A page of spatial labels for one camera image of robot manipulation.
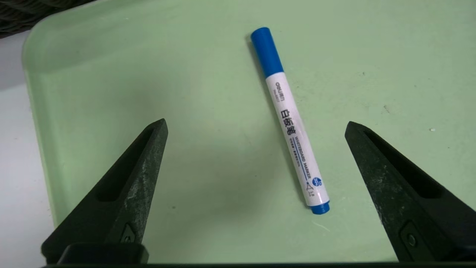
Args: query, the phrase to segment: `blue marker cap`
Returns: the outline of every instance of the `blue marker cap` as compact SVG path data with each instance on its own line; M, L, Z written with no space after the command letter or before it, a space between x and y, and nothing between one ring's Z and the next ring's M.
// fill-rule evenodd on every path
M329 211L329 201L327 203L320 204L318 206L310 206L312 213L322 215Z
M277 72L284 72L269 28L263 27L254 31L251 34L251 41L266 78Z

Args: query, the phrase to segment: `light green tray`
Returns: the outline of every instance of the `light green tray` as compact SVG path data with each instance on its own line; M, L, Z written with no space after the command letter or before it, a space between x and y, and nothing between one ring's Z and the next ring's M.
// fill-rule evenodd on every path
M303 204L249 43L261 26L326 182L326 215ZM396 260L345 127L372 128L476 207L475 29L470 0L106 0L50 16L23 61L55 224L165 118L150 262Z

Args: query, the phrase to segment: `marker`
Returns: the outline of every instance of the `marker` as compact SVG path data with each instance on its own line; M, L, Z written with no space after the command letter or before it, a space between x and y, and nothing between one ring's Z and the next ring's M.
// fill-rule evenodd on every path
M306 204L311 208L312 213L324 214L329 211L329 196L269 28L263 27L254 31L251 34L251 41L265 74L266 84L294 162Z

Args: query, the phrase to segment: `marker label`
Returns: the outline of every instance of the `marker label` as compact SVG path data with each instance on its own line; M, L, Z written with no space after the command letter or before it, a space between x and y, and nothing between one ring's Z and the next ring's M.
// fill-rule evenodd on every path
M293 156L294 168L307 205L318 206L327 203L329 196L327 196L322 182L319 167L291 94L286 75L284 72L272 74L266 79L266 84L272 96L281 129L288 141L288 149L291 156Z

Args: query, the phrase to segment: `white table surface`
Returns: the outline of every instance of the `white table surface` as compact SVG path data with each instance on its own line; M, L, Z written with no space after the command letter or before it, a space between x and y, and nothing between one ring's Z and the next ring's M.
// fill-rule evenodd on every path
M21 67L29 32L0 39L0 262L45 265L42 242L53 231L40 152Z

